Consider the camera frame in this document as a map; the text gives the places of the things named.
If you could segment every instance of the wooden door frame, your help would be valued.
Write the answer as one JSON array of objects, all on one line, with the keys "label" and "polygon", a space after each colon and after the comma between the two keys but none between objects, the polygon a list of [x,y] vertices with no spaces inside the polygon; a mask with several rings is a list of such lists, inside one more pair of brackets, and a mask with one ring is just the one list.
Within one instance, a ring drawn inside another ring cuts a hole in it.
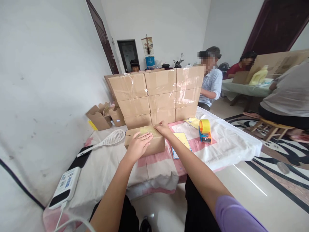
[{"label": "wooden door frame", "polygon": [[[100,21],[101,21],[101,23],[102,23],[104,32],[105,32],[105,34],[106,34],[106,40],[107,40],[107,42],[109,43],[109,48],[110,48],[110,51],[112,52],[112,56],[113,56],[114,73],[112,73],[112,74],[119,74],[119,70],[118,70],[118,67],[117,67],[117,63],[116,63],[116,60],[115,60],[115,56],[114,56],[114,54],[113,54],[113,51],[112,51],[112,48],[111,48],[111,45],[110,45],[110,42],[109,42],[109,39],[108,39],[108,36],[107,36],[107,33],[106,33],[106,29],[105,29],[104,23],[103,23],[103,21],[102,21],[100,15],[98,14],[97,10],[95,9],[95,7],[93,6],[93,4],[91,3],[91,1],[90,1],[90,0],[86,0],[86,3],[87,3],[87,6],[88,6],[88,7],[91,7],[91,8],[92,8],[92,10],[95,12],[95,14],[97,15],[97,17],[100,19]],[[92,15],[91,15],[91,18],[92,18],[93,23],[94,23],[94,26],[95,26],[95,28],[96,28],[96,22],[95,22],[95,20],[93,19]],[[110,70],[113,72],[113,69],[112,69],[112,67],[110,66],[110,63],[109,63],[109,60],[108,60],[108,55],[106,54],[106,51],[105,51],[104,45],[102,44],[102,41],[101,41],[100,36],[99,36],[99,39],[100,39],[101,45],[102,45],[102,47],[103,47],[104,53],[105,53],[105,55],[106,55],[107,62],[108,62],[108,65],[109,65],[109,67],[110,67]]]},{"label": "wooden door frame", "polygon": [[[255,24],[252,28],[252,31],[251,31],[251,34],[249,36],[249,39],[247,41],[247,44],[245,46],[245,49],[243,51],[243,54],[246,53],[246,52],[249,52],[252,50],[252,47],[256,41],[256,39],[258,38],[258,35],[260,33],[260,30],[262,29],[262,26],[264,25],[264,22],[266,20],[266,15],[268,14],[267,11],[265,11],[267,9],[267,6],[268,6],[268,3],[270,1],[273,1],[273,0],[265,0],[262,7],[261,7],[261,10],[258,14],[258,17],[257,17],[257,20],[255,21]],[[306,25],[308,24],[309,22],[309,17],[307,17],[306,21],[304,22],[304,24],[302,25],[301,29],[298,31],[298,33],[296,34],[296,36],[293,38],[293,40],[291,41],[290,45],[288,46],[288,48],[286,49],[286,52],[288,52],[292,46],[294,45],[294,43],[296,42],[296,40],[298,39],[298,37],[300,36],[300,34],[303,32],[304,28],[306,27]]]},{"label": "wooden door frame", "polygon": [[123,63],[123,66],[125,68],[125,71],[128,70],[128,67],[126,66],[126,59],[125,59],[125,56],[123,55],[123,50],[122,50],[122,47],[120,46],[120,44],[124,44],[126,42],[134,42],[134,47],[135,47],[135,50],[134,50],[134,55],[136,57],[136,59],[138,60],[138,55],[137,55],[137,49],[136,49],[136,42],[135,42],[135,39],[132,39],[132,40],[117,40],[117,44],[118,44],[118,48],[119,48],[119,52],[120,52],[120,55],[121,55],[121,59],[122,59],[122,63]]}]

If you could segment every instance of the white tablecloth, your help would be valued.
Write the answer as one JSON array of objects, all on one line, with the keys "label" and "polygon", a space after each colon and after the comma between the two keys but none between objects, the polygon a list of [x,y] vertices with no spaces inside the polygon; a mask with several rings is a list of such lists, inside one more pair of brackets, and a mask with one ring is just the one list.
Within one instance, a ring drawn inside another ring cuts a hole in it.
[{"label": "white tablecloth", "polygon": [[[237,164],[242,160],[251,160],[259,156],[262,142],[242,130],[232,126],[223,119],[200,107],[198,119],[209,119],[211,135],[214,140],[209,145],[199,141],[198,130],[184,121],[169,124],[174,132],[185,132],[192,151],[213,171]],[[116,129],[127,130],[126,126],[112,127],[108,130],[95,131],[87,140],[86,146],[95,145]],[[172,158],[171,146],[165,141],[165,152],[141,158],[131,172],[127,195],[130,199],[153,192],[174,193],[178,183],[186,179],[186,171],[180,160]],[[69,211],[89,218],[94,206],[101,200],[111,182],[119,162],[126,149],[124,140],[114,146],[94,149],[82,168],[73,199],[69,202]],[[46,209],[44,223],[56,221],[55,211]]]},{"label": "white tablecloth", "polygon": [[262,98],[265,98],[269,94],[271,94],[271,91],[269,90],[270,84],[267,86],[259,87],[257,85],[252,86],[252,85],[236,84],[232,83],[232,81],[233,79],[226,79],[222,81],[222,93],[223,95],[227,96],[229,100],[233,100],[239,93],[248,96],[262,97]]}]

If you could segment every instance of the dark red door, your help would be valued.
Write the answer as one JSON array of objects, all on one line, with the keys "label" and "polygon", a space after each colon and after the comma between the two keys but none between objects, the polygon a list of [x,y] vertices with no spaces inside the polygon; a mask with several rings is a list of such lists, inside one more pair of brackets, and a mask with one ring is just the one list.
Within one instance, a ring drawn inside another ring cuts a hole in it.
[{"label": "dark red door", "polygon": [[291,49],[309,21],[309,0],[265,0],[244,52]]},{"label": "dark red door", "polygon": [[119,74],[119,71],[118,71],[118,68],[117,68],[117,65],[116,65],[116,61],[115,61],[112,49],[111,49],[109,41],[108,41],[106,31],[105,31],[105,28],[104,28],[104,25],[103,25],[103,21],[100,18],[97,11],[95,10],[95,8],[93,7],[90,0],[86,0],[86,2],[88,4],[94,25],[96,26],[96,29],[97,29],[99,38],[101,40],[101,43],[102,43],[106,58],[108,60],[110,69],[112,71],[112,74]]}]

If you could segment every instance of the plastic bottle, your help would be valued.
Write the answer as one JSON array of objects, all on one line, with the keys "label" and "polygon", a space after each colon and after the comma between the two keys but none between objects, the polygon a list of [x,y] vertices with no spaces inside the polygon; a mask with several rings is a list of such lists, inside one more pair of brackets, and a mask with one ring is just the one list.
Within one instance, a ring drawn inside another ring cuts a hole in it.
[{"label": "plastic bottle", "polygon": [[264,67],[261,68],[260,71],[256,72],[253,75],[249,85],[261,84],[264,81],[264,79],[265,79],[265,77],[266,77],[266,75],[268,73],[267,68],[268,68],[268,65],[264,65]]}]

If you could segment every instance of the doorway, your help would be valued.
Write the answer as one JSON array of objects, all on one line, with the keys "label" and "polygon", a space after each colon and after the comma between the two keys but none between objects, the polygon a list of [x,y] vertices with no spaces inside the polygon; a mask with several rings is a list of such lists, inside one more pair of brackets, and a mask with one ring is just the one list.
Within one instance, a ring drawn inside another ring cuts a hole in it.
[{"label": "doorway", "polygon": [[99,14],[97,13],[97,11],[95,10],[94,6],[92,5],[92,3],[90,2],[90,0],[86,0],[91,17],[93,19],[94,25],[96,27],[98,36],[100,38],[101,44],[103,46],[110,70],[112,71],[112,74],[119,74],[118,68],[117,68],[117,64],[112,52],[112,49],[110,47],[109,41],[108,41],[108,37],[103,25],[103,21],[100,18]]},{"label": "doorway", "polygon": [[309,21],[308,0],[265,0],[244,53],[287,52]]},{"label": "doorway", "polygon": [[131,63],[139,66],[135,40],[117,40],[117,43],[125,71],[130,73]]}]

